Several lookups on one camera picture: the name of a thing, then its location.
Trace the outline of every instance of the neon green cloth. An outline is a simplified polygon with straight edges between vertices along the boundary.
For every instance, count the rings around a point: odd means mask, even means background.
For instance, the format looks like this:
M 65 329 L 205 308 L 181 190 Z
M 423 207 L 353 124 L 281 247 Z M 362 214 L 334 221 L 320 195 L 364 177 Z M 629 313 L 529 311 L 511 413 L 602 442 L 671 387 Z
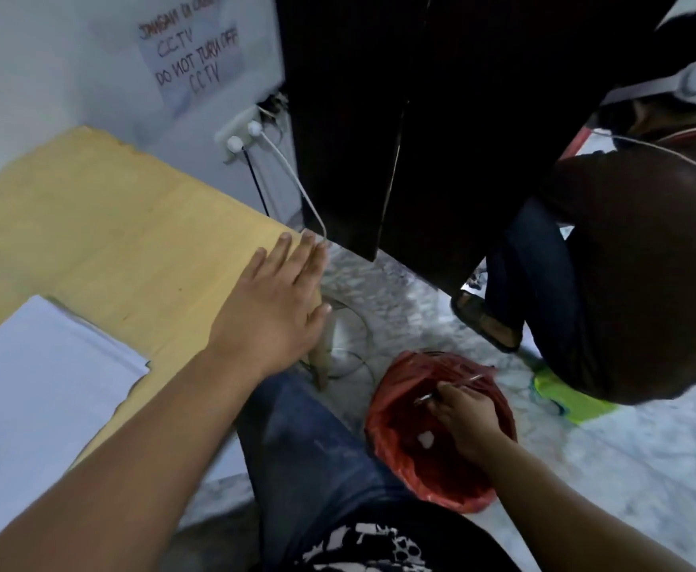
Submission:
M 576 425 L 610 413 L 618 407 L 609 401 L 595 400 L 589 395 L 572 389 L 552 373 L 549 367 L 536 372 L 533 388 L 541 397 L 560 405 L 564 410 L 564 417 Z

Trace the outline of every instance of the dark cabinet door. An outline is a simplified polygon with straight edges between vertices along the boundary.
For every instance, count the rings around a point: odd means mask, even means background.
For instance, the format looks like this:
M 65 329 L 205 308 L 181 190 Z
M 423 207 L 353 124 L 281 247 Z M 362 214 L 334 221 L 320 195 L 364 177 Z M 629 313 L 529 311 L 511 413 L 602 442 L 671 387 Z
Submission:
M 277 0 L 330 239 L 453 292 L 674 2 Z

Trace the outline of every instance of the black sandal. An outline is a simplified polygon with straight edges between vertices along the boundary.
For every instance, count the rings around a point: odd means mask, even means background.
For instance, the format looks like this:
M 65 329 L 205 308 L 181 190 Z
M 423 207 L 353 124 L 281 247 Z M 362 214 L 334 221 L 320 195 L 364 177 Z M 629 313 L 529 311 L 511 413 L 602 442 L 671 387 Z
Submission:
M 459 307 L 459 303 L 463 298 L 467 297 L 464 302 L 463 307 Z M 485 315 L 484 311 L 485 300 L 477 295 L 468 293 L 465 290 L 460 290 L 459 293 L 451 298 L 451 311 L 459 318 L 459 320 L 464 323 L 467 327 L 472 329 L 481 336 L 483 339 L 488 341 L 492 346 L 501 351 L 502 353 L 514 353 L 520 346 L 507 347 L 502 342 L 496 340 L 494 337 L 490 336 L 481 325 L 481 317 Z

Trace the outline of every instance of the power outlet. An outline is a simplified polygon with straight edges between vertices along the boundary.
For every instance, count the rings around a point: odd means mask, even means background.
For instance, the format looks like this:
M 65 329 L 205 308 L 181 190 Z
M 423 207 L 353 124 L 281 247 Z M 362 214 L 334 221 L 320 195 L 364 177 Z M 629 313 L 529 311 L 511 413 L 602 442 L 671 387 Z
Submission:
M 247 125 L 253 120 L 260 122 L 260 110 L 257 106 L 250 106 L 247 110 L 243 110 L 234 116 L 223 128 L 215 133 L 215 143 L 221 148 L 224 153 L 224 162 L 226 164 L 233 162 L 237 155 L 232 153 L 226 144 L 232 136 L 238 136 L 242 139 L 245 147 L 255 142 L 255 139 L 250 136 L 247 131 Z

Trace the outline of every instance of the paper sign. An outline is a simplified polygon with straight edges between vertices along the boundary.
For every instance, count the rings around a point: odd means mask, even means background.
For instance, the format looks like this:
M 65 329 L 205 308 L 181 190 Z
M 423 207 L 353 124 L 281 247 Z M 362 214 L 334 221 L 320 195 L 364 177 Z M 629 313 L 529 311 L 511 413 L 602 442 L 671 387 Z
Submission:
M 244 70 L 237 25 L 221 23 L 220 0 L 186 0 L 138 24 L 138 30 L 141 56 L 173 116 Z

